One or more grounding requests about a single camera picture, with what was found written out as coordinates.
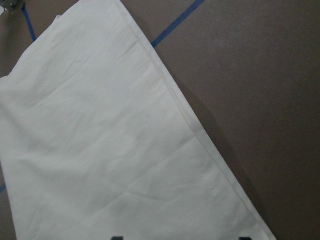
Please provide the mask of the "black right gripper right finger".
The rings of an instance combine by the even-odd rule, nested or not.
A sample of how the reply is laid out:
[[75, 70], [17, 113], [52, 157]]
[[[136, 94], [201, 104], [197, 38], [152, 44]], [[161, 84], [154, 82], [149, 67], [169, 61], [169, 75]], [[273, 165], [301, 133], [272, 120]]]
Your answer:
[[240, 236], [238, 240], [252, 240], [252, 238], [249, 236]]

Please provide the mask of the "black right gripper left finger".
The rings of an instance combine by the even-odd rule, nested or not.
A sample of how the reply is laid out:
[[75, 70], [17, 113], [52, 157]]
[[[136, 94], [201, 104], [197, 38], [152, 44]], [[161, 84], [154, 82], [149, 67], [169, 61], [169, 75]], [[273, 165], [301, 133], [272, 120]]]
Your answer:
[[123, 236], [113, 236], [111, 240], [123, 240]]

